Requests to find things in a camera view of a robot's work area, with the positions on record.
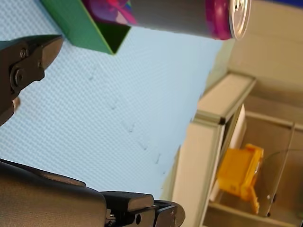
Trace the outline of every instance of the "green box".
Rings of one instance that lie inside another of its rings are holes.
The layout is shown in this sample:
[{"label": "green box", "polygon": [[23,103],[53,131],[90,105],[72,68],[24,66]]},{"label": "green box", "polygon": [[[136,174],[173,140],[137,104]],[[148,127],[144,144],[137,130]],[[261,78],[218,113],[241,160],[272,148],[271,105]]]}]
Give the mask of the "green box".
[{"label": "green box", "polygon": [[41,0],[70,42],[78,47],[115,54],[130,27],[95,22],[81,0]]}]

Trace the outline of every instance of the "blue foam mat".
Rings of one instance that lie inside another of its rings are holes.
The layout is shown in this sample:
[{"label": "blue foam mat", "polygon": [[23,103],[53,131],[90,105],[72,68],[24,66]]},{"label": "blue foam mat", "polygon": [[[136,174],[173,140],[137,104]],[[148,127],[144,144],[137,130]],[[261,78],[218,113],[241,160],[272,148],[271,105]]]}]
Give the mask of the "blue foam mat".
[{"label": "blue foam mat", "polygon": [[[61,33],[36,0],[2,0],[0,24],[1,40]],[[0,158],[159,197],[221,45],[132,28],[110,56],[65,40],[0,128]]]}]

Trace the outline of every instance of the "yellow plastic container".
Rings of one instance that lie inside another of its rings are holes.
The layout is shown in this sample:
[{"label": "yellow plastic container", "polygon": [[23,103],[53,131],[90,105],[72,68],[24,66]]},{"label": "yellow plastic container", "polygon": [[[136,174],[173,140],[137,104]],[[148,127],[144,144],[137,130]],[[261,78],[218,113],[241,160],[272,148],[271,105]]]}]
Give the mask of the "yellow plastic container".
[{"label": "yellow plastic container", "polygon": [[217,174],[220,189],[250,201],[256,214],[259,203],[253,187],[262,159],[263,149],[251,144],[245,149],[228,149]]}]

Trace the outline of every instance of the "screw head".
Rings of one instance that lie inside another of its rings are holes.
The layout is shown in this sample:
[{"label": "screw head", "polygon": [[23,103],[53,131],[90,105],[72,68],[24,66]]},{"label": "screw head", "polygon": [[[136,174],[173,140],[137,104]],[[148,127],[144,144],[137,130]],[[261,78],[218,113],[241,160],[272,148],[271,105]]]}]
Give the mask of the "screw head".
[{"label": "screw head", "polygon": [[20,51],[20,57],[21,58],[25,58],[27,56],[27,51],[26,51],[26,49],[22,49],[21,51]]},{"label": "screw head", "polygon": [[22,86],[24,80],[24,70],[18,69],[15,72],[15,84],[17,87]]}]

